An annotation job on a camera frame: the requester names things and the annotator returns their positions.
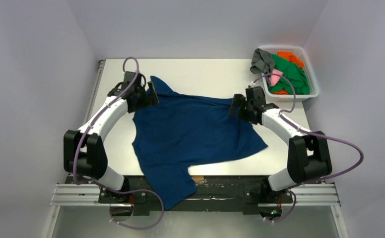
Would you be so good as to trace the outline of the dark blue t shirt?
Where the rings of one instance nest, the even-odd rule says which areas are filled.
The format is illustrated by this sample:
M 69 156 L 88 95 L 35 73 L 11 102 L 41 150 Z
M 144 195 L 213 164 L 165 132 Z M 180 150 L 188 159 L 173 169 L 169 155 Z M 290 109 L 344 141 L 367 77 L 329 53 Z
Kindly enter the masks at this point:
M 228 115 L 231 99 L 184 95 L 152 76 L 159 103 L 134 113 L 140 168 L 170 210 L 196 192 L 190 166 L 239 160 L 267 148 L 249 122 Z

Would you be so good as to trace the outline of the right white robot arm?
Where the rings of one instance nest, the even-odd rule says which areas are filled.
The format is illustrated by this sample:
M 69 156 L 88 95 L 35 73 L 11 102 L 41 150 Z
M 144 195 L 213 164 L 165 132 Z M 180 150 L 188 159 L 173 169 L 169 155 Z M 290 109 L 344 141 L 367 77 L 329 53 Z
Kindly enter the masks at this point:
M 267 103 L 260 86 L 249 87 L 245 95 L 235 94 L 228 115 L 252 124 L 265 126 L 288 146 L 287 166 L 265 177 L 250 196 L 262 202 L 272 202 L 287 189 L 314 181 L 332 172 L 332 164 L 324 133 L 304 132 L 274 103 Z

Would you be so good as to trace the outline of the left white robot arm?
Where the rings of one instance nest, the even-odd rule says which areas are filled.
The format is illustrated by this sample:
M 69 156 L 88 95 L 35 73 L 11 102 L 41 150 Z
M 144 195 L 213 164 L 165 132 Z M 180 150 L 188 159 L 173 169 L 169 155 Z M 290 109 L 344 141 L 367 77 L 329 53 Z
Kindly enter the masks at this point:
M 88 122 L 64 134 L 64 170 L 75 179 L 81 176 L 99 183 L 118 203 L 129 199 L 129 181 L 110 167 L 104 141 L 122 116 L 159 103 L 153 82 L 143 74 L 126 71 L 123 76 Z

